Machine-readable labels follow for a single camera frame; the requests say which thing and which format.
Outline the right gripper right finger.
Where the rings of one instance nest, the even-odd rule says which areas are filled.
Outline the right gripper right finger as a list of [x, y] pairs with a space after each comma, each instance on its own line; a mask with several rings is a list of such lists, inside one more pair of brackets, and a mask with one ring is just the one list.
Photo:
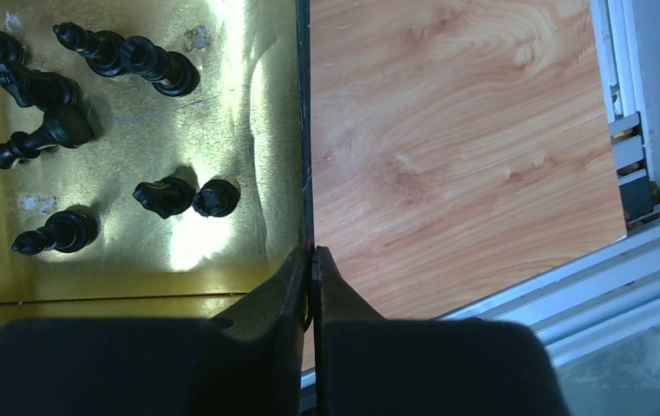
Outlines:
[[312, 259], [322, 415], [567, 415], [551, 359], [528, 327], [480, 318], [391, 320]]

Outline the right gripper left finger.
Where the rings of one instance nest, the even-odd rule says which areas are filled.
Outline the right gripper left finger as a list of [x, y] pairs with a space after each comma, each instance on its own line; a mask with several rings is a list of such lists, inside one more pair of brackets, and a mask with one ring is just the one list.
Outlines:
[[36, 318], [0, 328], [0, 415], [294, 415], [308, 253], [212, 318]]

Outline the yellow metal tin box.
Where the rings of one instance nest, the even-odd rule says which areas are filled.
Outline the yellow metal tin box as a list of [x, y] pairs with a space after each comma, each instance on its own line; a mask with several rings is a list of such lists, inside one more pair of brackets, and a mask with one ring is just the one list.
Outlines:
[[[57, 23], [145, 36], [188, 96], [94, 74]], [[0, 169], [0, 327], [30, 317], [212, 316], [303, 239], [292, 1], [0, 1], [30, 68], [76, 81], [95, 141]], [[0, 142], [42, 122], [0, 87]]]

